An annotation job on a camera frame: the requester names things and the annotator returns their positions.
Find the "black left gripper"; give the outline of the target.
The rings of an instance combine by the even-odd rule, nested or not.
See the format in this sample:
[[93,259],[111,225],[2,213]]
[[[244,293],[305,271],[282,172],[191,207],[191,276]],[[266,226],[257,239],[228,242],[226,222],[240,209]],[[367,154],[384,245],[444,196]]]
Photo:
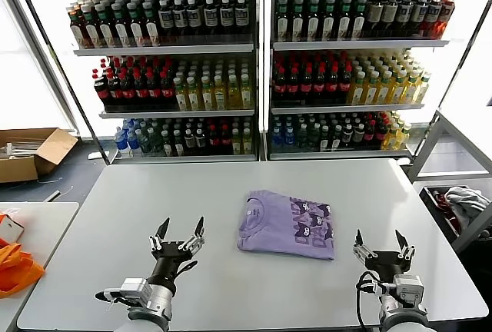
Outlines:
[[192,260],[192,252],[198,252],[204,244],[204,217],[200,218],[194,233],[185,242],[164,242],[169,223],[168,217],[158,227],[155,235],[149,237],[151,252],[156,260],[151,274],[152,283],[174,282],[180,274],[195,267],[198,262]]

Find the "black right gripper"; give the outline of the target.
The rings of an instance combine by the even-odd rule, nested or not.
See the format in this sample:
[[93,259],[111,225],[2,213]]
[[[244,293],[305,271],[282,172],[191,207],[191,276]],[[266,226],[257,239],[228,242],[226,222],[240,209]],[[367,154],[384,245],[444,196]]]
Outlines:
[[378,274],[381,281],[392,281],[395,275],[408,272],[411,268],[411,259],[414,256],[415,246],[409,245],[407,238],[395,231],[400,252],[375,251],[369,249],[363,241],[361,231],[357,230],[353,245],[353,253],[369,271]]

